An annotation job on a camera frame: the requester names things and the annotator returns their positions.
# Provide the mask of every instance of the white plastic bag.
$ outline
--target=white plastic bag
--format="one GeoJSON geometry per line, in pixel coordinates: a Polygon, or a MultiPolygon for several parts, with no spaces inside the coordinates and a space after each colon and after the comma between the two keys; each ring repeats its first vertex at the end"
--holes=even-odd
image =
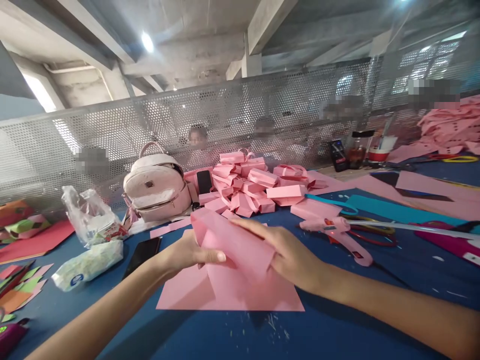
{"type": "Polygon", "coordinates": [[[87,249],[111,240],[124,240],[128,232],[118,216],[93,189],[79,194],[73,186],[63,186],[62,202],[80,242],[87,249]]]}
{"type": "Polygon", "coordinates": [[[68,292],[81,282],[95,279],[124,258],[124,242],[113,240],[94,245],[90,250],[65,262],[51,276],[56,287],[68,292]]]}

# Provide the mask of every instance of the perforated metal railing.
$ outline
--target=perforated metal railing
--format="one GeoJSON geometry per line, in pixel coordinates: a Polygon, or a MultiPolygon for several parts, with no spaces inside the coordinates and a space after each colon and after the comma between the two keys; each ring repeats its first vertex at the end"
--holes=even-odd
{"type": "Polygon", "coordinates": [[[321,167],[328,141],[347,143],[355,129],[381,134],[394,115],[389,133],[411,142],[427,110],[408,107],[404,77],[460,79],[465,94],[479,90],[480,55],[468,41],[469,51],[450,42],[452,51],[436,45],[431,57],[404,51],[0,121],[0,203],[23,198],[44,213],[63,211],[62,186],[73,185],[123,208],[123,178],[151,140],[186,171],[239,148],[270,166],[321,167]],[[193,148],[195,140],[203,146],[193,148]]]}

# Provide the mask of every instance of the blue work table surface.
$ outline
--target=blue work table surface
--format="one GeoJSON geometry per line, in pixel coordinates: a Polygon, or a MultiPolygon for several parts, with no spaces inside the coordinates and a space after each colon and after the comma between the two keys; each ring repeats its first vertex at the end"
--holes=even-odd
{"type": "MultiPolygon", "coordinates": [[[[480,186],[479,163],[426,163],[418,172],[480,186]]],[[[354,189],[325,195],[361,194],[354,189]]],[[[360,212],[360,215],[377,215],[360,212]]],[[[304,232],[301,220],[282,208],[254,217],[269,226],[284,226],[314,254],[330,264],[385,283],[403,286],[377,267],[362,267],[339,245],[304,232]]],[[[163,236],[160,250],[176,241],[184,229],[163,236]]],[[[413,290],[480,310],[480,268],[416,237],[412,231],[396,232],[398,246],[378,247],[362,242],[373,259],[406,282],[413,290]]],[[[138,242],[149,233],[124,243],[124,259],[95,280],[71,292],[61,292],[49,279],[42,292],[17,319],[31,318],[30,330],[9,359],[23,359],[48,337],[91,306],[122,279],[138,242]]],[[[35,265],[54,263],[51,276],[65,261],[85,249],[75,235],[35,265]]],[[[442,359],[442,355],[360,311],[297,290],[305,312],[264,311],[164,311],[156,310],[162,288],[120,330],[99,359],[442,359]]],[[[77,335],[81,341],[82,334],[77,335]]]]}

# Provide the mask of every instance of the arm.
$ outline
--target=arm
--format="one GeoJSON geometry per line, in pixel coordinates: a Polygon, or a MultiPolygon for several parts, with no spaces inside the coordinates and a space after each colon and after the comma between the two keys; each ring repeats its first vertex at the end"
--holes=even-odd
{"type": "Polygon", "coordinates": [[[265,239],[272,267],[297,287],[360,310],[451,359],[480,357],[480,313],[324,263],[291,232],[253,220],[232,220],[265,239]]]}
{"type": "Polygon", "coordinates": [[[181,239],[143,263],[27,359],[95,359],[165,281],[195,264],[225,260],[221,251],[200,248],[193,231],[186,230],[181,239]]]}

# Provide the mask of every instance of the fingernail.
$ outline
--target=fingernail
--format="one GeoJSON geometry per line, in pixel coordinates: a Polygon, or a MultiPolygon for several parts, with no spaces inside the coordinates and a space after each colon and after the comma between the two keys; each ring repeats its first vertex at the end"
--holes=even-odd
{"type": "Polygon", "coordinates": [[[219,252],[216,257],[218,258],[218,261],[223,263],[225,261],[227,261],[227,257],[225,256],[225,254],[223,252],[219,252]]]}

